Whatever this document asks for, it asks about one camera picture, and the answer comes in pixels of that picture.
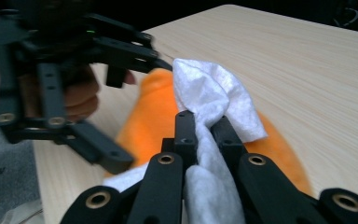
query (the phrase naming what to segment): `orange cloth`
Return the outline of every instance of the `orange cloth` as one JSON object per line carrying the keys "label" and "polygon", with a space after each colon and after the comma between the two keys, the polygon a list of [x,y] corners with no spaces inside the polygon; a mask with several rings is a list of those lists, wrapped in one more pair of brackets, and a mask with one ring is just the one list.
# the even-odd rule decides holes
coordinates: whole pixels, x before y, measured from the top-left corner
{"label": "orange cloth", "polygon": [[[172,72],[160,68],[151,71],[142,81],[138,101],[116,139],[135,157],[134,167],[159,153],[163,138],[174,137],[178,112]],[[245,143],[245,147],[272,159],[299,190],[311,195],[309,180],[296,154],[269,120],[258,114],[268,137]]]}

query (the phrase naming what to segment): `table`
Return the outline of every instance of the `table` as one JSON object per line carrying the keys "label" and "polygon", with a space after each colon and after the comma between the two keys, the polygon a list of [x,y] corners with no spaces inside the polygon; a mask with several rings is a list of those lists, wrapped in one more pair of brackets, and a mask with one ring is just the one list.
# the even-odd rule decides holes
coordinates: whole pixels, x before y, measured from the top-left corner
{"label": "table", "polygon": [[[313,196],[335,187],[358,193],[358,32],[233,5],[145,32],[168,63],[214,62],[237,75],[302,161]],[[105,66],[93,69],[103,79]],[[140,82],[145,74],[136,76]],[[138,87],[102,87],[90,121],[114,138]],[[104,171],[49,141],[35,141],[34,150],[45,219],[58,223]]]}

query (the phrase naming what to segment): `dark background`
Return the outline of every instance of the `dark background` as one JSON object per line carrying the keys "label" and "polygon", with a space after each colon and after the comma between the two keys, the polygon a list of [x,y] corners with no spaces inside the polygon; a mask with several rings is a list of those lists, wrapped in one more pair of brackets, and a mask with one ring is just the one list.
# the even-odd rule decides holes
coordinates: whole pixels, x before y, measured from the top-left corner
{"label": "dark background", "polygon": [[[165,3],[96,0],[90,11],[143,31],[224,4],[250,7],[358,31],[358,0],[183,0]],[[8,8],[7,0],[0,0],[0,9],[2,8]]]}

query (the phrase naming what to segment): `white towel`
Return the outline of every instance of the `white towel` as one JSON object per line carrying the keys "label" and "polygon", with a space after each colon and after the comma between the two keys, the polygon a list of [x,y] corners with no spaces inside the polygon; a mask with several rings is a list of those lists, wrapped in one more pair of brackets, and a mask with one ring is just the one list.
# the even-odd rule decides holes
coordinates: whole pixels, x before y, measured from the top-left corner
{"label": "white towel", "polygon": [[[266,137],[248,91],[219,64],[185,59],[173,61],[173,85],[179,110],[194,113],[199,141],[198,164],[186,171],[188,222],[245,223],[234,180],[209,128],[226,115],[242,142]],[[122,191],[142,178],[146,167],[106,178],[103,184]]]}

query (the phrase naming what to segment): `orange object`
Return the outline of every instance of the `orange object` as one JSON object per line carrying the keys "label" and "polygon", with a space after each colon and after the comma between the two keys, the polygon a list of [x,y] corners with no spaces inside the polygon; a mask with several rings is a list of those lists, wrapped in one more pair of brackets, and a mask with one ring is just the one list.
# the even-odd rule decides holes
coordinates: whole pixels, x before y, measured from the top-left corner
{"label": "orange object", "polygon": [[[116,139],[135,157],[133,167],[146,163],[159,153],[163,138],[174,138],[174,121],[178,112],[172,72],[154,69],[142,81],[138,101]],[[309,180],[295,152],[272,123],[258,114],[268,137],[245,143],[245,147],[249,152],[272,159],[299,190],[311,195]]]}

